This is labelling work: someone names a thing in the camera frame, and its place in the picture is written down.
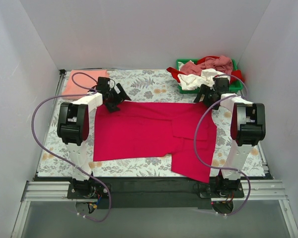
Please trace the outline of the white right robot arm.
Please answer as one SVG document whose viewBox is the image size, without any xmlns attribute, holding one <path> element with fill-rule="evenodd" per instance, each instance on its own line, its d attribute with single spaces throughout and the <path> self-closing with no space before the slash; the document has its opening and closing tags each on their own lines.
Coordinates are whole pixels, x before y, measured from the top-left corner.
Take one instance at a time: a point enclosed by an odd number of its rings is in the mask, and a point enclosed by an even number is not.
<svg viewBox="0 0 298 238">
<path fill-rule="evenodd" d="M 240 182 L 244 163 L 251 150 L 266 135 L 265 106 L 244 99 L 229 92 L 229 74 L 216 75 L 213 86 L 200 86 L 195 102 L 202 101 L 208 108 L 200 118 L 198 125 L 211 110 L 224 107 L 231 112 L 230 136 L 232 139 L 228 158 L 223 167 L 217 167 L 219 174 L 208 184 L 199 185 L 201 198 L 243 196 Z"/>
</svg>

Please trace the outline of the magenta t shirt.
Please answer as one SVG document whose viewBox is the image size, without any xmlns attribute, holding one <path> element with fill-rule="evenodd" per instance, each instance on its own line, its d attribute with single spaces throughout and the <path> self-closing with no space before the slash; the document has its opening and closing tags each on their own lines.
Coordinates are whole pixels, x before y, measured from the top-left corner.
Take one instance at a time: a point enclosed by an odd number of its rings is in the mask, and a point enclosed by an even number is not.
<svg viewBox="0 0 298 238">
<path fill-rule="evenodd" d="M 172 156 L 171 171 L 208 183 L 217 126 L 203 103 L 128 102 L 109 113 L 104 105 L 94 120 L 96 162 Z"/>
</svg>

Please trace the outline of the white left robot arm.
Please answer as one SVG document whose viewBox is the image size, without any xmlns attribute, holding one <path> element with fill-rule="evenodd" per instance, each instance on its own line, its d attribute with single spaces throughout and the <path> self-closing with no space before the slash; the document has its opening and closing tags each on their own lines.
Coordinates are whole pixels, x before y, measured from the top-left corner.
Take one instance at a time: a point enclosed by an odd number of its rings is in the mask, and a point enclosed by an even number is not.
<svg viewBox="0 0 298 238">
<path fill-rule="evenodd" d="M 86 95 L 79 96 L 73 102 L 61 103 L 60 106 L 57 135 L 66 145 L 70 162 L 74 163 L 73 190 L 84 198 L 94 197 L 97 191 L 87 159 L 89 113 L 102 105 L 110 113 L 117 112 L 120 103 L 131 99 L 120 83 L 114 83 L 111 87 L 110 82 L 110 78 L 100 77 L 96 86 Z"/>
</svg>

